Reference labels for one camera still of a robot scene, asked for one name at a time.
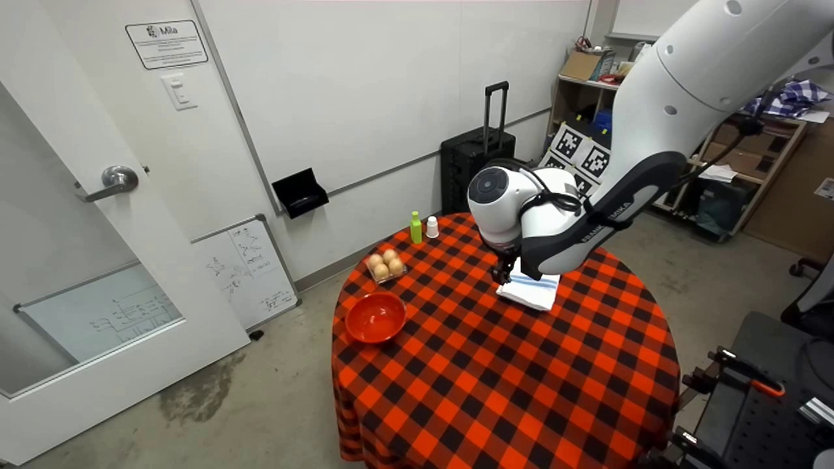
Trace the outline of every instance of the bottle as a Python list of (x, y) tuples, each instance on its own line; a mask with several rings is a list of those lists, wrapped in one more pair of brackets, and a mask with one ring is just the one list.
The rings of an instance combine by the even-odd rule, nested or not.
[(437, 239), (437, 237), (441, 237), (437, 216), (428, 216), (428, 220), (424, 220), (424, 237), (428, 237), (428, 239)]
[(419, 218), (419, 210), (412, 210), (412, 245), (419, 245), (422, 241), (422, 218)]

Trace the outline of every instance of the black suitcase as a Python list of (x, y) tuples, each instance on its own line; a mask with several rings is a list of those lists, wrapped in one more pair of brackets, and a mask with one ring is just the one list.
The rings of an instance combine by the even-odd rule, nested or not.
[[(475, 128), (463, 134), (441, 142), (441, 200), (444, 214), (469, 210), (466, 184), (469, 179), (495, 158), (514, 158), (515, 134), (506, 132), (506, 94), (508, 82), (493, 82), (485, 89), (485, 128)], [(491, 101), (500, 91), (500, 128), (491, 128)]]

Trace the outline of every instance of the concrete floor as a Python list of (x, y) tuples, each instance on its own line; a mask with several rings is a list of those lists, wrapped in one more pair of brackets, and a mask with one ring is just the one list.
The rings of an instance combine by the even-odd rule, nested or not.
[[(681, 368), (732, 343), (746, 313), (779, 316), (805, 278), (786, 275), (792, 253), (750, 237), (710, 245), (643, 214), (608, 241), (664, 306)], [(85, 435), (32, 461), (32, 469), (330, 469), (337, 420), (328, 352), (330, 313), (346, 271), (303, 292), (303, 305), (267, 323), (267, 336), (229, 358), (167, 387)], [(693, 428), (703, 401), (681, 412)]]

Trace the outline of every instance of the door handle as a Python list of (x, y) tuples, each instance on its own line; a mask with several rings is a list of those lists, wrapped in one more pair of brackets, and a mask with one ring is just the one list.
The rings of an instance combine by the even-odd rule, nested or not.
[(113, 197), (117, 192), (130, 192), (139, 187), (139, 175), (130, 167), (106, 167), (102, 172), (105, 189), (85, 196), (83, 200), (95, 203), (102, 197)]

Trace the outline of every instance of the green bottle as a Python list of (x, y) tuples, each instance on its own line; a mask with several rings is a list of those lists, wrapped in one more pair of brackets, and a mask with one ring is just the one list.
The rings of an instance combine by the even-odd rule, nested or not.
[(419, 245), (422, 241), (422, 218), (419, 218), (419, 210), (412, 210), (412, 245)]

